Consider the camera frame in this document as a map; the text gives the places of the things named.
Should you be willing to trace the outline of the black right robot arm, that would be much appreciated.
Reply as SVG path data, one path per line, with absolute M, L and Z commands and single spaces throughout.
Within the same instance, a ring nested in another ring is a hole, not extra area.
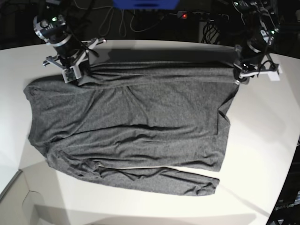
M 90 67 L 90 56 L 99 54 L 94 48 L 106 40 L 93 38 L 89 41 L 79 40 L 67 23 L 66 16 L 70 4 L 66 0 L 44 0 L 42 8 L 33 19 L 35 34 L 56 51 L 55 56 L 46 57 L 43 66 L 55 65 L 61 69 L 65 83 L 70 83 L 87 74 Z

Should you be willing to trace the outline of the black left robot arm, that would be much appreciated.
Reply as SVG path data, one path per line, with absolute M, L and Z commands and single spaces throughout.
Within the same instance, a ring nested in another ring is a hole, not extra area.
M 237 54 L 233 64 L 236 83 L 246 83 L 249 78 L 259 75 L 279 81 L 282 68 L 270 56 L 279 33 L 273 8 L 268 1 L 262 0 L 233 0 L 232 4 L 246 28 L 244 40 L 234 47 Z

